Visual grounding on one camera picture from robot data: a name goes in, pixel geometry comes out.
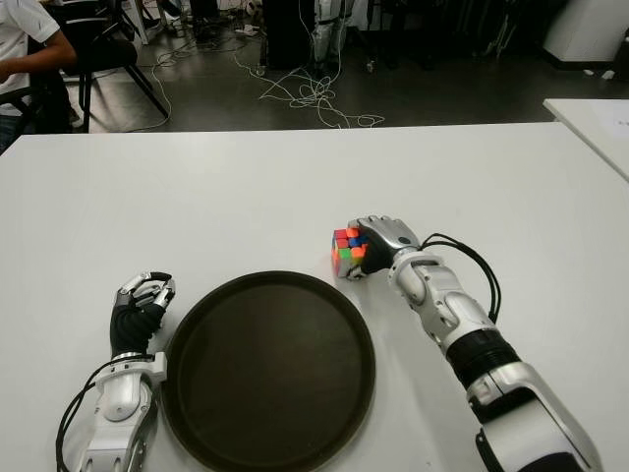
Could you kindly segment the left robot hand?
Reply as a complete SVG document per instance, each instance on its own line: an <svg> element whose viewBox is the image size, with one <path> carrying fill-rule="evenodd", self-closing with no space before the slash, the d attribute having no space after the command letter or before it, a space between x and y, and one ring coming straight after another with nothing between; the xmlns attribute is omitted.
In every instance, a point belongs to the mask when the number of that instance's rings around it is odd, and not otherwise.
<svg viewBox="0 0 629 472"><path fill-rule="evenodd" d="M166 272L143 271L124 283L116 292L111 313L111 358L145 354L175 294L174 278Z"/></svg>

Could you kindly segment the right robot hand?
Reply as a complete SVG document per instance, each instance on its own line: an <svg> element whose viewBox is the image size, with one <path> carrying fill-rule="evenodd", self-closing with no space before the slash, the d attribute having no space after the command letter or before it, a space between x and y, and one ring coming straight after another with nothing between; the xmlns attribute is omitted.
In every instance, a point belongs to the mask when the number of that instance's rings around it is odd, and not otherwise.
<svg viewBox="0 0 629 472"><path fill-rule="evenodd" d="M420 250L418 237L401 219L370 215L349 221L348 227L358 229L367 239L363 260L348 271L348 279L360 279L390 269L398 253Z"/></svg>

